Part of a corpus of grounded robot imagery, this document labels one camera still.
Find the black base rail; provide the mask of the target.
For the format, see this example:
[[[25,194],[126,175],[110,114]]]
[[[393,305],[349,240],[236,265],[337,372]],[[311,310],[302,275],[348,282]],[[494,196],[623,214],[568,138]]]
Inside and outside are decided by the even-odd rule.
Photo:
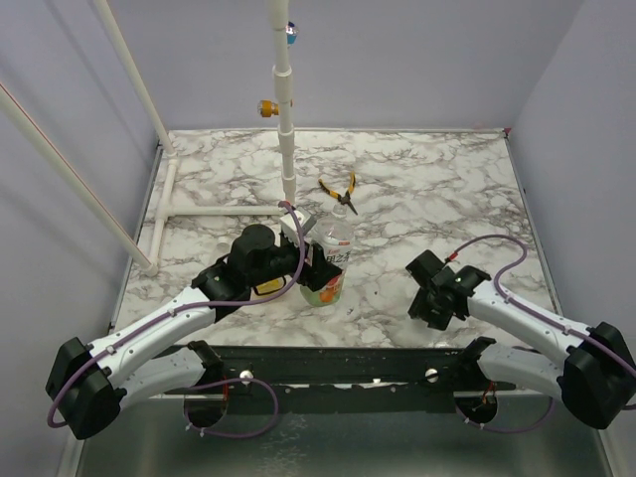
[[[370,413],[454,410],[454,397],[486,391],[490,382],[475,354],[453,348],[316,348],[210,346],[219,370],[248,370],[270,388],[232,385],[234,415]]]

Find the green label bottle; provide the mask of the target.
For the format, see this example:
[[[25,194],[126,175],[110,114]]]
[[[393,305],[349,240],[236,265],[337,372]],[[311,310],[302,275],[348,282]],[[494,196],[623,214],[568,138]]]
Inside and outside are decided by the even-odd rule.
[[[354,228],[347,220],[347,208],[336,204],[330,215],[317,221],[310,232],[310,237],[313,245],[319,244],[322,247],[319,257],[337,266],[340,272],[317,291],[301,286],[300,292],[311,306],[323,307],[335,304],[342,295],[345,272],[355,237]]]

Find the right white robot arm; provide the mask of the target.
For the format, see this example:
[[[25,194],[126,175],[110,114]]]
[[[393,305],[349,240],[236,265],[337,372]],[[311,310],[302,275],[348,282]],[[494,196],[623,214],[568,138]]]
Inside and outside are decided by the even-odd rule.
[[[457,377],[477,390],[509,383],[559,400],[583,424],[605,429],[635,396],[635,361],[621,332],[549,312],[502,287],[487,272],[466,265],[453,270],[426,250],[406,267],[418,285],[408,309],[435,330],[451,319],[475,318],[529,345],[517,350],[493,339],[475,340],[473,356],[457,365]]]

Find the blue cap on pipe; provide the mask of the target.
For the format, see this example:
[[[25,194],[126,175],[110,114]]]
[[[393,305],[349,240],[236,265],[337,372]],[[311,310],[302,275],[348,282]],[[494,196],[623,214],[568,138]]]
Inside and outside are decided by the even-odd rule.
[[[295,43],[298,36],[298,29],[293,22],[288,22],[286,26],[287,45],[291,46]]]

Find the yellow cap on pipe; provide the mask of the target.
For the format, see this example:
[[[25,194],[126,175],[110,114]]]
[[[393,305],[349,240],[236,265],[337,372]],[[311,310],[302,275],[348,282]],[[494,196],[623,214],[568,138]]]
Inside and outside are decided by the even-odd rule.
[[[280,105],[277,102],[264,99],[257,104],[256,110],[263,118],[278,116],[280,114]]]

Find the left diagonal white pipe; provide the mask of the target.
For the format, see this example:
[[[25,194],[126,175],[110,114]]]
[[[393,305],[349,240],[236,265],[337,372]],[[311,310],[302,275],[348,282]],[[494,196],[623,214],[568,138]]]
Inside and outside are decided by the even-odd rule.
[[[56,145],[48,138],[4,84],[1,84],[1,109],[19,132],[32,144],[45,161],[63,179],[67,186],[78,196],[80,201],[119,241],[131,258],[142,267],[142,270],[149,276],[156,274],[158,266],[139,248],[119,221],[105,207]]]

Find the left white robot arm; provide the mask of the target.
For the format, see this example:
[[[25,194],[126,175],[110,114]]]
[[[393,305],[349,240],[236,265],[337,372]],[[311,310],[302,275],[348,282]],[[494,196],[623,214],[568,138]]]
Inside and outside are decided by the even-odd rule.
[[[285,216],[276,234],[251,225],[227,255],[201,271],[167,304],[132,325],[88,344],[71,338],[56,354],[45,391],[52,400],[51,428],[68,428],[78,440],[97,435],[125,408],[168,391],[212,391],[224,366],[212,348],[195,342],[169,353],[182,338],[214,325],[242,307],[267,302],[256,289],[285,278],[321,293],[343,275],[352,241],[314,226],[301,238]]]

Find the white pvc pipe frame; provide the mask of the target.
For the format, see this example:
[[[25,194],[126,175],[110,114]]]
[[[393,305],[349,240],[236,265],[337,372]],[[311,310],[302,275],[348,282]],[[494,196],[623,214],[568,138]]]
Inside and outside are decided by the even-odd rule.
[[[158,266],[165,225],[169,218],[178,216],[275,216],[278,210],[274,207],[193,207],[174,212],[171,208],[171,197],[176,174],[180,165],[177,152],[170,140],[168,131],[155,107],[151,95],[143,81],[138,67],[128,49],[124,37],[106,1],[94,3],[97,14],[105,27],[106,34],[120,59],[141,104],[150,118],[160,144],[166,152],[169,162],[164,187],[155,212],[154,228],[150,242],[148,258]],[[273,35],[275,62],[272,68],[275,101],[280,105],[277,137],[282,159],[281,181],[284,199],[290,203],[295,201],[296,175],[294,170],[295,129],[292,121],[293,73],[289,60],[286,26],[289,22],[289,3],[287,1],[268,1],[267,17]]]

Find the yellow drink bottle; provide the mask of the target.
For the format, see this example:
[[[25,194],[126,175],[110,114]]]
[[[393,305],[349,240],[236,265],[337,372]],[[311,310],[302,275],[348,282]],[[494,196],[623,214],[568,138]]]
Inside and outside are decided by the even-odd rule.
[[[261,283],[254,287],[253,293],[258,297],[268,296],[274,293],[279,292],[286,286],[287,280],[285,277],[279,277],[276,279],[269,280],[267,282]]]

